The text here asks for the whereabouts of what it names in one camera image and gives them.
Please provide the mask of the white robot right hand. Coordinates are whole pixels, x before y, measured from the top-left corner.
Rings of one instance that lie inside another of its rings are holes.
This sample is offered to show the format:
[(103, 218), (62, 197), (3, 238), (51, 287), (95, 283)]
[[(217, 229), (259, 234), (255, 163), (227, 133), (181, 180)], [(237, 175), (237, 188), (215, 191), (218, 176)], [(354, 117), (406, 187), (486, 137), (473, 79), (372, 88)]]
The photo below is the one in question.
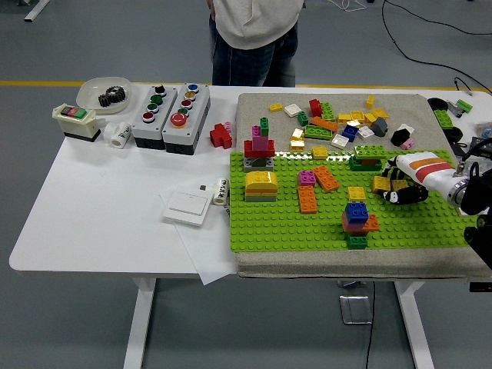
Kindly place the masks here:
[(449, 204), (459, 207), (468, 185), (468, 180), (458, 176), (452, 165), (429, 151), (388, 159), (382, 176), (391, 180), (408, 176), (413, 180), (413, 186), (397, 191), (377, 191), (386, 201), (400, 205), (425, 201), (429, 191), (437, 191)]

